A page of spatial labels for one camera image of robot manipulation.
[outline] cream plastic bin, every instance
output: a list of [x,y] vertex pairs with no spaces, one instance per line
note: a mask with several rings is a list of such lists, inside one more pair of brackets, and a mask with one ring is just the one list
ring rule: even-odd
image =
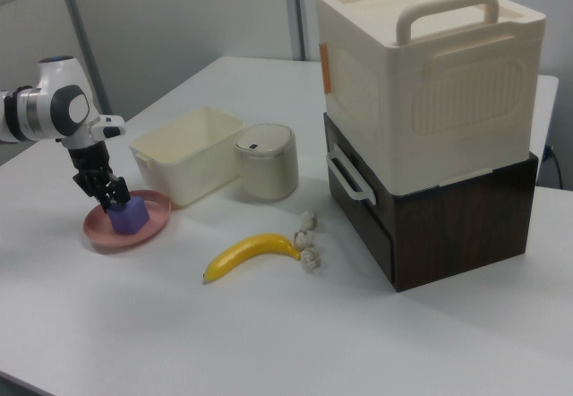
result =
[[316,0],[327,113],[391,194],[526,160],[545,17],[507,0]]
[[236,138],[244,122],[201,108],[147,132],[130,144],[145,182],[185,206],[235,179]]

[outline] black cable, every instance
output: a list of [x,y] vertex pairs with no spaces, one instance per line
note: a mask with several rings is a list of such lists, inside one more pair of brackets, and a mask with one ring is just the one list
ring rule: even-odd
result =
[[552,145],[545,145],[543,149],[543,155],[541,162],[545,162],[547,159],[553,158],[555,160],[555,167],[557,168],[557,176],[559,177],[559,189],[563,190],[563,178],[561,177],[561,167],[559,166],[559,161],[557,160],[557,156],[555,155],[555,151],[553,150]]
[[555,167],[557,168],[557,176],[559,177],[559,188],[563,190],[563,178],[561,178],[561,168],[559,166],[559,161],[557,160],[557,156],[555,152],[553,154],[553,159],[555,160]]

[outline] container lid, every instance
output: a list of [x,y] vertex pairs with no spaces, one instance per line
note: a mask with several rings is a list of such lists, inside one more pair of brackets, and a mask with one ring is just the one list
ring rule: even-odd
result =
[[236,148],[249,155],[277,155],[295,138],[294,132],[285,125],[254,125],[239,137]]

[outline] pink plate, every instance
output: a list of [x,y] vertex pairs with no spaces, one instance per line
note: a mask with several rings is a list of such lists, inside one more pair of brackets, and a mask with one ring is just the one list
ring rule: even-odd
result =
[[131,195],[143,198],[150,214],[150,220],[139,232],[133,235],[122,235],[114,231],[111,220],[98,205],[83,221],[83,232],[91,242],[113,247],[133,245],[149,239],[166,225],[171,213],[171,202],[167,196],[152,190],[136,190],[131,192]]

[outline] banana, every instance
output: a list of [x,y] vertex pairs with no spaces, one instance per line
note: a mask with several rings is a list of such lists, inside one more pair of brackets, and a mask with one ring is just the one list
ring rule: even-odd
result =
[[301,254],[286,237],[275,233],[265,233],[247,237],[228,247],[209,263],[207,270],[203,273],[203,279],[205,282],[218,280],[245,260],[266,253],[289,255],[295,260],[301,260]]

